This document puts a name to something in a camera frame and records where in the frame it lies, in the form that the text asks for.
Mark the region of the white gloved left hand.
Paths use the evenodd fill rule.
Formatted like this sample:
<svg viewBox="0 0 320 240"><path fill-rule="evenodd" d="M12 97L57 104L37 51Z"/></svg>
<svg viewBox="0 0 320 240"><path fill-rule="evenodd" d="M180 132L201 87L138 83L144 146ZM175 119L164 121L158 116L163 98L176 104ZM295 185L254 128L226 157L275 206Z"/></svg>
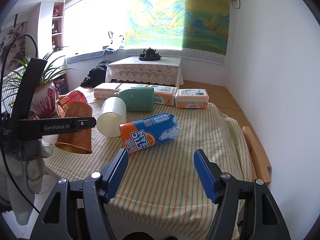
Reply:
<svg viewBox="0 0 320 240"><path fill-rule="evenodd" d="M43 139L6 140L1 155L1 213L13 211L17 223L27 225L35 195L42 189L44 159L54 146Z"/></svg>

